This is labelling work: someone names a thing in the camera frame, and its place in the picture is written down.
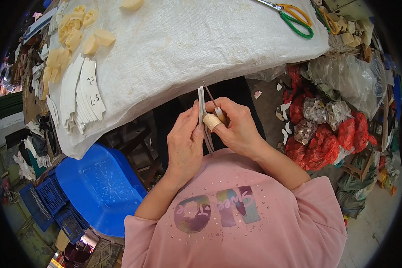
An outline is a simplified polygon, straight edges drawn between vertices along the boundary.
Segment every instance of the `woman's left hand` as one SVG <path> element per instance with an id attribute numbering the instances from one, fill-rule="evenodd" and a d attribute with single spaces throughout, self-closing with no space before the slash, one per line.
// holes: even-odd
<path id="1" fill-rule="evenodd" d="M 178 188 L 183 187 L 201 168 L 204 125 L 198 124 L 199 103 L 179 115 L 167 136 L 168 179 Z"/>

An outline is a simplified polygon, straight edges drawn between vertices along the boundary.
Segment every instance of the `awl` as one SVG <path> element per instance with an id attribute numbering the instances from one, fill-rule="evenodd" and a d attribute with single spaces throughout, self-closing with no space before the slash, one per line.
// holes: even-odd
<path id="1" fill-rule="evenodd" d="M 219 118 L 220 122 L 224 123 L 224 125 L 225 125 L 226 127 L 228 127 L 228 124 L 226 123 L 226 117 L 225 117 L 225 115 L 223 114 L 222 109 L 220 109 L 220 107 L 217 107 L 217 104 L 216 104 L 216 102 L 214 101 L 214 98 L 213 98 L 213 96 L 211 95 L 210 90 L 208 90 L 208 87 L 207 87 L 207 85 L 205 84 L 204 80 L 203 80 L 202 82 L 203 82 L 203 84 L 204 84 L 205 90 L 207 91 L 208 95 L 210 96 L 210 99 L 213 101 L 213 104 L 214 104 L 214 106 L 215 106 L 214 111 L 216 112 L 217 117 Z"/>

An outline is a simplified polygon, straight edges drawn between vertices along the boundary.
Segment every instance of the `woman's right hand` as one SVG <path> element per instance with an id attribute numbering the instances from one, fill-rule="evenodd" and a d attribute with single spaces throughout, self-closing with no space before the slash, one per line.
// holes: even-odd
<path id="1" fill-rule="evenodd" d="M 255 159 L 265 146 L 269 147 L 259 134 L 247 106 L 237 104 L 225 97 L 215 99 L 215 102 L 227 116 L 229 126 L 227 128 L 224 124 L 219 124 L 213 129 L 213 132 L 220 137 L 229 149 Z M 214 109 L 213 101 L 205 103 L 207 112 L 214 112 Z"/>

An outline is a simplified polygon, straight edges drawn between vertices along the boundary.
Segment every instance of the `blue plastic crate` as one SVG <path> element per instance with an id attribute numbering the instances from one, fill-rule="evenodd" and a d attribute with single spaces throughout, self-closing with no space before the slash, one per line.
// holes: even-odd
<path id="1" fill-rule="evenodd" d="M 86 230 L 90 227 L 89 223 L 82 217 L 82 215 L 80 215 L 80 213 L 75 209 L 75 207 L 73 207 L 71 203 L 68 203 L 67 205 L 65 205 L 65 207 L 67 207 L 67 209 L 69 209 L 73 213 L 73 215 L 75 215 L 77 221 L 80 223 L 80 226 L 82 228 Z"/>
<path id="2" fill-rule="evenodd" d="M 55 184 L 53 180 L 56 181 L 56 178 L 47 178 L 41 185 L 36 187 L 36 191 L 49 212 L 55 215 L 69 199 L 59 187 L 58 182 Z"/>
<path id="3" fill-rule="evenodd" d="M 66 207 L 59 210 L 54 218 L 69 238 L 70 243 L 75 244 L 85 234 L 73 213 Z"/>
<path id="4" fill-rule="evenodd" d="M 19 191 L 19 194 L 34 221 L 39 225 L 40 229 L 45 232 L 51 223 L 54 222 L 54 218 L 43 204 L 33 185 L 31 183 L 26 185 Z"/>

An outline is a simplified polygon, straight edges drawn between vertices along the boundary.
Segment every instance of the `yellow scissors handle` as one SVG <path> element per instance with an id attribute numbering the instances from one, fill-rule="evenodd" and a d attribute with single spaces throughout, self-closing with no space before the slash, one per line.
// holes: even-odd
<path id="1" fill-rule="evenodd" d="M 337 28 L 337 25 L 335 24 L 336 22 L 334 22 L 331 19 L 331 17 L 325 11 L 323 11 L 321 8 L 319 8 L 318 10 L 320 11 L 323 18 L 325 19 L 325 22 L 328 25 L 329 29 L 331 30 L 331 33 L 335 34 L 335 35 L 338 34 L 338 28 Z"/>
<path id="2" fill-rule="evenodd" d="M 311 20 L 308 18 L 307 14 L 304 13 L 304 11 L 300 10 L 299 8 L 297 8 L 296 6 L 293 6 L 293 5 L 288 5 L 288 4 L 277 4 L 277 5 L 283 7 L 284 11 L 286 11 L 289 14 L 291 14 L 292 16 L 294 16 L 295 19 L 297 19 L 300 22 L 305 23 L 306 25 L 311 27 Z M 293 12 L 292 9 L 298 11 L 305 18 L 305 20 L 301 19 L 295 12 Z"/>

